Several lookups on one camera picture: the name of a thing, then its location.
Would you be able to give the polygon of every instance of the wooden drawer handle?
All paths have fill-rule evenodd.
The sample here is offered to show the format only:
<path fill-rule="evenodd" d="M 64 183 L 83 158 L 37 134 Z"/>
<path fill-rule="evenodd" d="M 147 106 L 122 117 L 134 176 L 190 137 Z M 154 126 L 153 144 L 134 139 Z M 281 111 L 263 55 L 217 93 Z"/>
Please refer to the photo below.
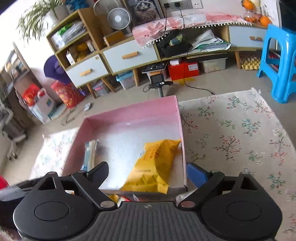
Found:
<path fill-rule="evenodd" d="M 263 42 L 263 38 L 261 38 L 261 37 L 250 36 L 250 39 L 253 40 L 253 41 Z"/>
<path fill-rule="evenodd" d="M 87 71 L 84 71 L 84 72 L 80 73 L 80 76 L 86 76 L 86 75 L 90 74 L 91 71 L 92 71 L 92 69 L 89 69 Z"/>
<path fill-rule="evenodd" d="M 138 51 L 133 52 L 133 53 L 129 53 L 127 55 L 122 56 L 122 59 L 127 59 L 127 58 L 132 58 L 132 57 L 136 57 L 138 55 Z"/>

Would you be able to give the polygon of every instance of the cat picture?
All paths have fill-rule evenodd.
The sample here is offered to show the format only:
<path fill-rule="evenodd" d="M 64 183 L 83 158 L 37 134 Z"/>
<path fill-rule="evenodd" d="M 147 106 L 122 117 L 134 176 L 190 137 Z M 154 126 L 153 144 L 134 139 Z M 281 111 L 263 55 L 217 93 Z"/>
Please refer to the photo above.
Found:
<path fill-rule="evenodd" d="M 128 0 L 128 9 L 135 26 L 163 18 L 158 0 Z"/>
<path fill-rule="evenodd" d="M 154 3 L 149 0 L 137 1 L 134 6 L 134 13 L 141 23 L 160 19 Z"/>

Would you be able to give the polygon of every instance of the black storage box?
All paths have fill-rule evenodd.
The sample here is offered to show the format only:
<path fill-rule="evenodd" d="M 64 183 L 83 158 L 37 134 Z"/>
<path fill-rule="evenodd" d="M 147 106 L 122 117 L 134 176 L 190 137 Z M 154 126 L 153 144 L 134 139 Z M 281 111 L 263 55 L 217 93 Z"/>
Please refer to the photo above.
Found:
<path fill-rule="evenodd" d="M 169 41 L 175 38 L 179 34 L 180 30 L 176 29 L 171 31 L 162 41 L 157 44 L 159 55 L 163 58 L 176 56 L 178 54 L 187 53 L 188 43 L 184 38 L 183 41 L 177 45 L 170 46 Z"/>

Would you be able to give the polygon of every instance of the purple hat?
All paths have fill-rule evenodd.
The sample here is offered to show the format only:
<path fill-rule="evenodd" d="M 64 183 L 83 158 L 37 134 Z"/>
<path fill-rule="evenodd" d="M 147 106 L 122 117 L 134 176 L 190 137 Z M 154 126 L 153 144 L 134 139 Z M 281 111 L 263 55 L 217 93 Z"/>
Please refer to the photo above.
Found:
<path fill-rule="evenodd" d="M 71 79 L 65 72 L 62 66 L 60 66 L 59 61 L 56 56 L 50 56 L 44 64 L 44 74 L 46 77 L 53 78 L 60 82 L 63 82 L 65 85 L 71 82 Z"/>

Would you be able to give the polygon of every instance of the power outlet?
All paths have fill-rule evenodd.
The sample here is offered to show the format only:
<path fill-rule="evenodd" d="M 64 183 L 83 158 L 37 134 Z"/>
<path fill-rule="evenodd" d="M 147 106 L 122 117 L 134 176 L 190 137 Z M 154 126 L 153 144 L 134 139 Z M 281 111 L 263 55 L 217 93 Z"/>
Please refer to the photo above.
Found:
<path fill-rule="evenodd" d="M 193 6 L 194 9 L 203 8 L 201 0 L 192 0 L 192 6 Z"/>
<path fill-rule="evenodd" d="M 185 1 L 177 1 L 177 2 L 170 2 L 168 3 L 170 5 L 169 8 L 167 8 L 167 12 L 173 12 L 173 11 L 180 11 L 186 10 L 186 9 L 193 9 L 191 0 L 185 0 Z"/>

